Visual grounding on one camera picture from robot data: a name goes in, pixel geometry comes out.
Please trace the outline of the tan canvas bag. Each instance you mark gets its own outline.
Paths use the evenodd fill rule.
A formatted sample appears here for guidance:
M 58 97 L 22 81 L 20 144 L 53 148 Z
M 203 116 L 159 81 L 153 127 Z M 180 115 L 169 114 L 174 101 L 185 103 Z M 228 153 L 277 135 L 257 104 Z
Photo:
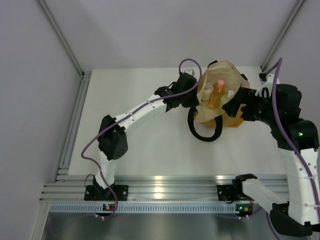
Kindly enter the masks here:
M 191 107 L 187 123 L 192 135 L 203 142 L 217 140 L 224 127 L 237 128 L 243 123 L 242 112 L 238 109 L 235 117 L 230 117 L 223 106 L 231 101 L 239 88 L 249 88 L 248 78 L 229 61 L 213 61 L 201 76 L 196 92 L 199 106 Z M 197 133 L 195 123 L 214 129 L 210 137 Z

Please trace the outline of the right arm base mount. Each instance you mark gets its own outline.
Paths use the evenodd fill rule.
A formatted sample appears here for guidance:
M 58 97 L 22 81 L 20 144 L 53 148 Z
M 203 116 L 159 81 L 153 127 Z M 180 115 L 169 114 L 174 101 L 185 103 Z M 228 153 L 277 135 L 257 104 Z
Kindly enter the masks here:
M 238 199 L 236 191 L 232 185 L 217 185 L 218 200 L 226 204 L 231 204 Z

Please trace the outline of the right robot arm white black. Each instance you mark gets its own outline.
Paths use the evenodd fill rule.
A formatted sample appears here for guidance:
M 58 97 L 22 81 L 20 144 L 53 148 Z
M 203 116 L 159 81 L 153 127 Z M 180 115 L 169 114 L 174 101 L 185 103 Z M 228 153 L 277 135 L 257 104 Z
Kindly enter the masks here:
M 297 87 L 266 75 L 259 89 L 240 87 L 222 107 L 229 117 L 241 111 L 243 120 L 270 127 L 285 164 L 289 198 L 278 196 L 251 173 L 236 176 L 232 192 L 239 199 L 256 201 L 269 215 L 273 228 L 291 237 L 311 236 L 320 230 L 320 142 L 315 124 L 300 117 L 301 98 Z

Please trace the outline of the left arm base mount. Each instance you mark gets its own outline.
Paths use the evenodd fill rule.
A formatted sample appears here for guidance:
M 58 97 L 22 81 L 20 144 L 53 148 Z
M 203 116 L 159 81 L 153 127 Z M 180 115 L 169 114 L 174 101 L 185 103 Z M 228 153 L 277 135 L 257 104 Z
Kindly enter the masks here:
M 112 190 L 117 196 L 118 201 L 127 201 L 129 186 L 128 185 L 112 185 Z M 109 188 L 103 189 L 100 186 L 87 185 L 84 193 L 85 201 L 115 201 L 115 196 Z

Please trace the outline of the orange bottle pink cap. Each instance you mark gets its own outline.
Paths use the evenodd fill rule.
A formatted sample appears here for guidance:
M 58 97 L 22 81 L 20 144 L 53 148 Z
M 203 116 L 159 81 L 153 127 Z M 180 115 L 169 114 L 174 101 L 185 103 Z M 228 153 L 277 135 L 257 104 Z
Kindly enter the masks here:
M 209 107 L 211 109 L 215 109 L 218 106 L 218 103 L 224 93 L 224 90 L 225 90 L 225 81 L 220 79 L 213 86 L 213 91 L 211 93 L 211 97 L 209 100 Z

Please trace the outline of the cream jar bottle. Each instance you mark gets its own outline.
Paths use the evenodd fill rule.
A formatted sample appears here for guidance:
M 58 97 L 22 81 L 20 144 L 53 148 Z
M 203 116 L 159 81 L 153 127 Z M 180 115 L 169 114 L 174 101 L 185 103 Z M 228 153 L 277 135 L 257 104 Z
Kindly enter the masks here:
M 202 95 L 200 99 L 200 106 L 205 107 L 209 105 L 210 98 L 213 92 L 213 85 L 210 82 L 206 82 L 202 88 Z

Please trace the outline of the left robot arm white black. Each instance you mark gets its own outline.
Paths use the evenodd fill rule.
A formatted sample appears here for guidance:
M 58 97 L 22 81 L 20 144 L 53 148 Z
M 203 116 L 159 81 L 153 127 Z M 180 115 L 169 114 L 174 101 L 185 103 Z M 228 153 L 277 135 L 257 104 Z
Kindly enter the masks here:
M 137 107 L 115 117 L 106 115 L 94 140 L 98 142 L 99 161 L 92 184 L 85 190 L 86 201 L 124 201 L 121 193 L 124 186 L 116 186 L 115 171 L 118 159 L 128 151 L 127 134 L 153 117 L 182 106 L 196 107 L 199 104 L 197 88 L 199 80 L 187 72 L 180 72 L 177 81 L 159 87 L 151 97 Z

